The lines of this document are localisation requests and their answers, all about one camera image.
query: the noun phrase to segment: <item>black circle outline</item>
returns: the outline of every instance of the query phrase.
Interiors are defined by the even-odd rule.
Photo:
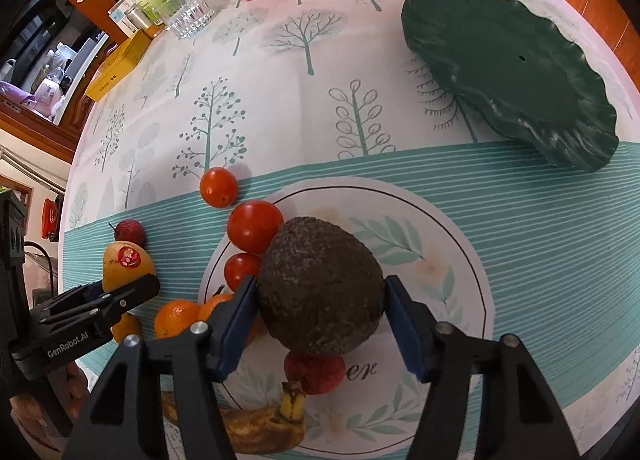
[[[410,205],[411,207],[413,207],[413,208],[417,209],[417,210],[418,210],[418,211],[420,211],[422,214],[427,215],[427,217],[429,217],[431,220],[433,220],[434,222],[436,222],[436,224],[437,224],[437,225],[439,225],[439,226],[440,226],[440,228],[441,228],[444,232],[446,232],[446,233],[450,236],[450,238],[451,238],[451,239],[456,243],[456,245],[458,246],[458,249],[460,249],[460,251],[461,251],[461,252],[462,252],[462,254],[464,255],[464,257],[465,257],[465,259],[466,259],[466,262],[467,262],[467,263],[468,263],[468,265],[471,267],[471,270],[472,270],[472,272],[473,272],[473,274],[474,274],[474,278],[476,279],[476,287],[478,288],[478,293],[480,294],[480,299],[481,299],[481,301],[482,301],[482,311],[484,312],[484,317],[483,317],[483,319],[482,319],[482,337],[485,337],[484,333],[485,333],[485,331],[486,331],[486,304],[485,304],[485,302],[484,302],[484,296],[482,295],[482,287],[480,286],[480,281],[478,280],[478,275],[476,274],[476,270],[475,270],[475,268],[474,268],[474,266],[473,266],[473,263],[471,263],[471,260],[470,260],[470,259],[469,259],[469,257],[467,256],[467,254],[466,254],[465,250],[462,248],[462,246],[460,245],[460,243],[458,242],[458,240],[456,240],[456,239],[455,239],[455,237],[454,237],[454,236],[449,232],[449,230],[448,230],[446,227],[444,227],[444,225],[442,225],[442,224],[440,223],[440,221],[439,221],[439,220],[435,219],[435,218],[434,218],[430,213],[426,212],[426,211],[425,211],[424,209],[422,209],[421,207],[418,207],[418,206],[416,206],[414,203],[412,203],[412,202],[408,201],[407,199],[401,198],[401,197],[399,197],[399,196],[397,196],[397,195],[394,195],[393,193],[388,193],[388,192],[386,192],[386,191],[380,191],[380,190],[378,190],[378,189],[374,189],[374,188],[372,188],[372,187],[364,187],[364,186],[356,186],[356,185],[343,185],[343,184],[341,184],[341,185],[325,185],[325,186],[306,187],[306,188],[303,188],[303,189],[299,189],[299,190],[297,190],[297,191],[294,191],[294,192],[292,192],[292,193],[289,193],[288,195],[283,196],[282,198],[277,199],[276,201],[274,201],[274,202],[273,202],[273,204],[277,204],[278,202],[281,202],[281,201],[283,201],[283,200],[286,200],[287,198],[290,198],[290,197],[292,197],[292,196],[294,196],[294,195],[297,195],[298,193],[306,193],[306,192],[308,192],[308,191],[319,191],[319,190],[322,190],[322,189],[360,189],[360,190],[363,190],[363,191],[370,191],[370,192],[372,192],[372,193],[380,193],[380,194],[382,194],[382,195],[386,195],[386,196],[389,196],[389,197],[391,197],[391,198],[395,198],[396,200],[400,200],[400,201],[404,202],[405,204]],[[213,276],[213,271],[215,271],[215,270],[216,270],[216,267],[217,267],[217,266],[218,266],[218,264],[220,263],[220,259],[222,258],[222,256],[224,255],[224,253],[226,252],[227,248],[228,248],[230,245],[231,245],[231,242],[228,242],[228,243],[226,244],[225,248],[224,248],[224,249],[222,249],[222,252],[220,253],[220,255],[219,255],[218,259],[216,260],[216,263],[214,263],[213,268],[211,269],[211,272],[210,272],[210,274],[209,274],[209,279],[207,280],[207,288],[205,289],[205,293],[204,293],[204,297],[205,297],[205,299],[207,299],[207,293],[209,292],[209,283],[210,283],[210,281],[211,281],[211,277]],[[227,390],[227,389],[226,389],[226,386],[225,386],[224,382],[220,382],[220,386],[221,386],[222,388],[224,388],[225,392],[228,394],[229,398],[231,398],[231,400],[236,404],[236,406],[242,410],[242,406],[240,406],[240,404],[238,404],[238,402],[235,400],[234,396],[233,396],[233,395],[231,395],[231,393],[229,392],[229,390]],[[364,455],[364,454],[377,453],[377,452],[379,452],[379,451],[383,451],[383,450],[385,450],[385,449],[389,449],[389,448],[391,448],[391,447],[395,447],[396,445],[400,445],[401,443],[406,442],[407,440],[411,440],[411,439],[413,439],[414,437],[415,437],[415,435],[412,435],[412,436],[407,437],[407,438],[405,438],[405,439],[403,439],[403,440],[400,440],[399,442],[395,442],[395,443],[393,443],[393,444],[386,445],[386,446],[384,446],[384,447],[382,447],[382,448],[380,448],[380,449],[374,449],[374,450],[371,450],[371,451],[363,451],[363,452],[357,452],[357,453],[336,453],[336,452],[333,452],[333,451],[325,451],[325,450],[322,450],[322,449],[314,449],[314,448],[311,448],[311,447],[301,446],[301,445],[299,445],[298,447],[299,447],[300,449],[304,449],[304,450],[307,450],[307,451],[314,451],[314,452],[317,452],[317,453],[328,453],[328,454],[331,454],[331,455],[340,455],[340,456],[345,456],[345,457],[347,457],[347,456],[351,456],[351,455]]]

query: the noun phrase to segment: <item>green plate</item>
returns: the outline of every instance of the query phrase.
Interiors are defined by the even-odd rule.
[[[498,133],[550,163],[595,171],[618,147],[616,110],[582,49],[517,0],[405,0],[407,46]]]

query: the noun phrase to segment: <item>red sticker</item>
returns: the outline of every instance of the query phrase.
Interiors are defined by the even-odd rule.
[[[133,247],[124,246],[118,251],[118,261],[123,267],[129,267],[134,269],[139,266],[142,260],[140,259],[140,253]]]

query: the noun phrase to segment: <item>overripe banana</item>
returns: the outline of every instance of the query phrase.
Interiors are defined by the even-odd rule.
[[[280,404],[257,410],[228,410],[222,414],[236,453],[264,455],[295,448],[305,437],[305,393],[300,382],[282,384]],[[177,426],[173,393],[162,392],[162,413]]]

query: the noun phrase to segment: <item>avocado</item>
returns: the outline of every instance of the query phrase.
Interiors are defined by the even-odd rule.
[[[292,352],[345,354],[376,331],[385,302],[371,251],[314,217],[283,224],[260,268],[258,305],[272,337]]]

